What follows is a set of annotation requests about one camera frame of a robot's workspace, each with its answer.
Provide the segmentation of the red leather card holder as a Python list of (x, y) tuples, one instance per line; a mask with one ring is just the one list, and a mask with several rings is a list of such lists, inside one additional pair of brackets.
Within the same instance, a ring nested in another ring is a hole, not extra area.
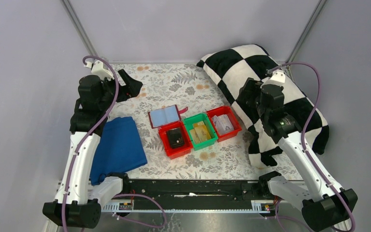
[(165, 108), (160, 108), (148, 112), (148, 118), (151, 128), (160, 128), (181, 120), (181, 114), (188, 111), (188, 107), (179, 109), (178, 106), (172, 105)]

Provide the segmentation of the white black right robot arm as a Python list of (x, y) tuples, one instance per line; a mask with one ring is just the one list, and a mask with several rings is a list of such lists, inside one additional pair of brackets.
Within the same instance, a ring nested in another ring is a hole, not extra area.
[(301, 211), (308, 227), (320, 232), (346, 220), (358, 196), (353, 189), (344, 189), (323, 167), (302, 135), (304, 130), (284, 106), (283, 87), (264, 84), (248, 78), (240, 89), (238, 100), (256, 112), (265, 133), (287, 154), (300, 173), (307, 189), (272, 172), (260, 177), (258, 193), (264, 199), (278, 196)]

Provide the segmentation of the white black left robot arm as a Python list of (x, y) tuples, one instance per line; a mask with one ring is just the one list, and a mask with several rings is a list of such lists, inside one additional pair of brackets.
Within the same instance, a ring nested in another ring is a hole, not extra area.
[(142, 82), (118, 70), (124, 85), (91, 74), (79, 80), (79, 98), (70, 120), (70, 150), (64, 176), (52, 202), (44, 203), (43, 214), (64, 231), (69, 227), (93, 229), (97, 226), (102, 208), (115, 196), (130, 194), (126, 173), (110, 172), (104, 181), (88, 191), (88, 181), (96, 149), (100, 143), (107, 111), (116, 102), (126, 101), (139, 94)]

